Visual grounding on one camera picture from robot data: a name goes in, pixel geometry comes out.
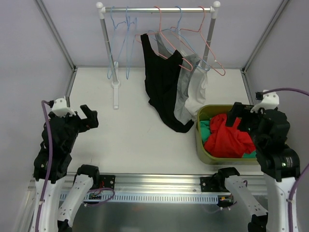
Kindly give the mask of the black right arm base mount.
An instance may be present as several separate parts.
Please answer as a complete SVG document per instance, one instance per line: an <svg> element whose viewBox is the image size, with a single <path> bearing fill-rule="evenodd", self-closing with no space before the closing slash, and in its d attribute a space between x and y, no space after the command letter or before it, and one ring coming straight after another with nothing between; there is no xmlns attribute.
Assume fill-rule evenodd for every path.
<svg viewBox="0 0 309 232"><path fill-rule="evenodd" d="M199 180L201 192L227 192L226 188L216 177L203 176Z"/></svg>

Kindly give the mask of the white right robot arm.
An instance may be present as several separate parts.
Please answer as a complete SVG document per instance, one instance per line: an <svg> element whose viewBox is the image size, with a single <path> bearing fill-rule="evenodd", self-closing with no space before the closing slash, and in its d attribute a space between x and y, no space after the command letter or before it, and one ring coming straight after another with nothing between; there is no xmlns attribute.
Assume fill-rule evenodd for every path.
<svg viewBox="0 0 309 232"><path fill-rule="evenodd" d="M238 129L249 134L267 187L268 207L258 204L234 167L219 169L216 187L229 191L248 221L250 232L297 232L296 189L303 177L298 154L287 144L290 123L277 107L253 111L252 105L234 103L226 126L240 118Z"/></svg>

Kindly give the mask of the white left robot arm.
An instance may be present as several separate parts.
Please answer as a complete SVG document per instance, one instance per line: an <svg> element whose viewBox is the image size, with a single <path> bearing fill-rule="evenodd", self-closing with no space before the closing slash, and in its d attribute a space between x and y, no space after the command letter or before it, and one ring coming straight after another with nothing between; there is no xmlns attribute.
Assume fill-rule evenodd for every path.
<svg viewBox="0 0 309 232"><path fill-rule="evenodd" d="M81 105L85 118L68 107L57 108L59 101L42 101L45 123L40 151L34 160L35 208L32 232L70 232L84 196L100 185L97 166L83 164L78 168L68 196L60 195L71 152L80 133L98 127L98 113Z"/></svg>

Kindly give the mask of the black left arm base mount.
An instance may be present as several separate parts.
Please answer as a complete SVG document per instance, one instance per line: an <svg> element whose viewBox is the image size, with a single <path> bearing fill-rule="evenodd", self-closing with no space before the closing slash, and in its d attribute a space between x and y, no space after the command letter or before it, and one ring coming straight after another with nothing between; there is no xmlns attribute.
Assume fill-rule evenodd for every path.
<svg viewBox="0 0 309 232"><path fill-rule="evenodd" d="M100 174L98 186L100 188L114 189L116 176L111 174Z"/></svg>

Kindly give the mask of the light blue hanger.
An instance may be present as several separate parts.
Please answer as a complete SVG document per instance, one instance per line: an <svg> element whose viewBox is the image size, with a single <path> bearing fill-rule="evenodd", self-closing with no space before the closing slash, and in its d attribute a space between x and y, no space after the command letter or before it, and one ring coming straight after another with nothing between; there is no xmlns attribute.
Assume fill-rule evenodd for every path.
<svg viewBox="0 0 309 232"><path fill-rule="evenodd" d="M119 26L127 26L127 21L126 19L124 21L120 21L118 23L115 23L115 20L113 18L113 10L115 9L114 6L111 7L111 10L110 10L110 18L112 20L112 26L113 26L113 35L112 35L112 38L110 39L110 54L109 54L109 70L107 72L107 78L110 80L112 78L112 72L115 71L115 67L112 67L112 64L114 65L114 60L113 60L113 56L112 56L112 52L113 52L113 49L116 45L116 35L117 35L117 29Z"/></svg>

